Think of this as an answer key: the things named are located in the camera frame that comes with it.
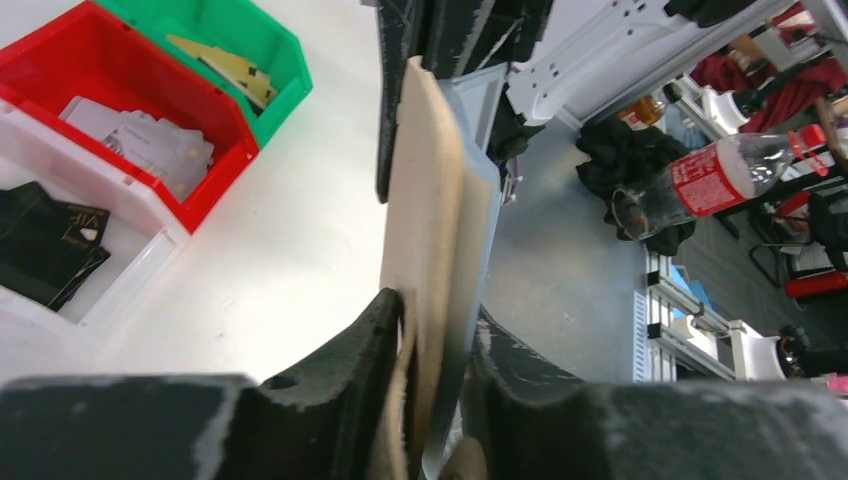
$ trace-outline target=plastic bottle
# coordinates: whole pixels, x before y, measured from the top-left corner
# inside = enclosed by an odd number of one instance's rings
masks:
[[[644,130],[662,118],[665,108],[665,103],[662,101],[652,95],[645,95],[638,102],[619,112],[617,117],[624,120],[633,130]]]
[[[645,95],[616,116],[633,130],[644,130],[659,122],[665,115],[668,105],[678,102],[681,98],[683,98],[683,90],[672,82],[665,85],[661,92]]]
[[[825,142],[818,125],[804,127],[797,134],[731,135],[669,164],[644,182],[618,189],[613,194],[612,213],[628,237],[643,240],[663,228],[762,195],[788,165],[802,158],[803,151]],[[815,160],[819,163],[813,163],[814,170],[824,175],[827,167],[817,156]]]

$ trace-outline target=red storage bin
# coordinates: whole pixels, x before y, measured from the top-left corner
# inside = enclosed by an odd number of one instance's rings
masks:
[[[156,177],[58,117],[77,95],[202,130],[215,145],[212,168],[180,203]],[[189,232],[259,152],[232,98],[90,1],[0,50],[0,97],[125,172],[126,182],[152,188]]]

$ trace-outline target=gray floor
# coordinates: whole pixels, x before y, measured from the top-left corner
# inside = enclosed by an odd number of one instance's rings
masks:
[[[848,342],[848,294],[815,302],[800,311],[748,260],[748,249],[760,240],[746,215],[733,217],[742,233],[739,241],[716,220],[700,220],[695,235],[681,246],[674,263],[685,266],[692,280],[703,282],[716,310],[726,318],[741,318],[764,335],[774,334],[789,323],[802,325],[816,346]]]

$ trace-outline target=white bracket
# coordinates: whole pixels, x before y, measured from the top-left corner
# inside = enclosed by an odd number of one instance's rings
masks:
[[[525,125],[544,125],[566,104],[568,90],[585,87],[595,75],[644,46],[685,27],[669,17],[665,0],[612,0],[551,53],[510,77],[507,97]]]

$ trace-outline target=cardboard piece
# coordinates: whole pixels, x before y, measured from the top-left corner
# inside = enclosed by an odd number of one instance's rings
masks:
[[[407,323],[371,468],[383,474],[388,473],[384,468],[392,473],[408,471],[417,478],[441,374],[464,151],[453,113],[436,79],[421,68],[420,57],[407,62],[401,105],[390,180],[390,191],[399,193],[389,199],[380,287],[400,293]],[[402,426],[403,414],[410,410],[399,399],[407,390],[403,373],[413,341],[417,361],[409,374],[408,391],[414,397],[407,399],[413,414],[407,463]],[[381,478],[379,472],[376,475],[373,478]]]

